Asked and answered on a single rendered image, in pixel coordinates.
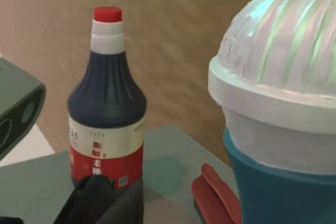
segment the red label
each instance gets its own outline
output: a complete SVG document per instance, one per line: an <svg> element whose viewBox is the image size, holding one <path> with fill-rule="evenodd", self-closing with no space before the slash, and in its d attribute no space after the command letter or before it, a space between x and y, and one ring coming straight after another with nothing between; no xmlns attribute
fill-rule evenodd
<svg viewBox="0 0 336 224"><path fill-rule="evenodd" d="M89 175L103 174L114 179L116 189L122 189L142 176L143 145L129 155L117 158L100 159L99 153L92 153L97 158L85 156L72 146L70 152L71 173L76 182Z"/></svg>

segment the vinegar bottle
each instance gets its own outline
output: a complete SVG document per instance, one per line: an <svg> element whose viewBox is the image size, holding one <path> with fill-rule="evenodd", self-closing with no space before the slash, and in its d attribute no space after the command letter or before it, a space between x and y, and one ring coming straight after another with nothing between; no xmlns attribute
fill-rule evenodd
<svg viewBox="0 0 336 224"><path fill-rule="evenodd" d="M121 9L94 9L86 73L68 98L71 174L103 174L116 189L142 176L146 98L124 48Z"/></svg>

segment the qr code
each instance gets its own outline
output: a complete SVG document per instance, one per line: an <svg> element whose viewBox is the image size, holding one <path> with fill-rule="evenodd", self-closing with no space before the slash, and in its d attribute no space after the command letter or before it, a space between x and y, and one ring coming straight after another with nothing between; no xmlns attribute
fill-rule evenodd
<svg viewBox="0 0 336 224"><path fill-rule="evenodd" d="M118 179L119 187L126 186L128 184L128 176L123 176Z"/></svg>

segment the bottle label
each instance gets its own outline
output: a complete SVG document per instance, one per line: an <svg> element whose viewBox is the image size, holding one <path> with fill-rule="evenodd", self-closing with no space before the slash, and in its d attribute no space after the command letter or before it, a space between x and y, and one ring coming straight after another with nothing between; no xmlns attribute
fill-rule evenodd
<svg viewBox="0 0 336 224"><path fill-rule="evenodd" d="M82 125L69 117L71 173L75 181L103 174L116 189L127 187L142 175L144 118L115 129Z"/></svg>

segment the brown background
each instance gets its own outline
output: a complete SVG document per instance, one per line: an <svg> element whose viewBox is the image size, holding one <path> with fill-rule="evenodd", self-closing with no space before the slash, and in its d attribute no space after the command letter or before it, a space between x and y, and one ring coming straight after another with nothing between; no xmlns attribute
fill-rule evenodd
<svg viewBox="0 0 336 224"><path fill-rule="evenodd" d="M47 87L38 125L68 148L66 99L88 60L92 9L123 9L129 64L145 92L148 129L176 124L227 160L224 117L207 92L207 68L232 17L249 0L0 0L3 57Z"/></svg>

